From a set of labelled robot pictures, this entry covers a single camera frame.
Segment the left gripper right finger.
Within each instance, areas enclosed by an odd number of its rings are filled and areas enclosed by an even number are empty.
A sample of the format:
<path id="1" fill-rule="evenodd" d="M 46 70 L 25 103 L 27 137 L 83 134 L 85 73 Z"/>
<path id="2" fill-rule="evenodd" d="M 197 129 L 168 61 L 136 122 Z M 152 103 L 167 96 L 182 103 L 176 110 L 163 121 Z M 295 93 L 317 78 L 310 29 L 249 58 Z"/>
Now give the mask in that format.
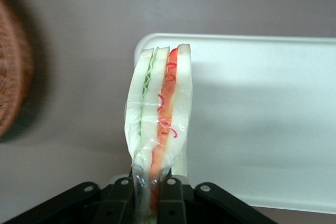
<path id="1" fill-rule="evenodd" d="M 192 188 L 176 177 L 160 183 L 157 223 L 275 223 L 213 183 Z"/>

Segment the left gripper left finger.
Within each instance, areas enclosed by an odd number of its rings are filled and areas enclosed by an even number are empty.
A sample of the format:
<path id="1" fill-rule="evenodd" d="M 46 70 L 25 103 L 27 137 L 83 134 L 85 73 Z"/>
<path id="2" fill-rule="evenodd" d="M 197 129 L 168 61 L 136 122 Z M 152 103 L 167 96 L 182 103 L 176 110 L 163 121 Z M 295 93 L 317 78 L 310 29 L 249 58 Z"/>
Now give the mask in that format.
<path id="1" fill-rule="evenodd" d="M 105 188 L 81 183 L 6 223 L 134 223 L 134 184 L 119 176 Z"/>

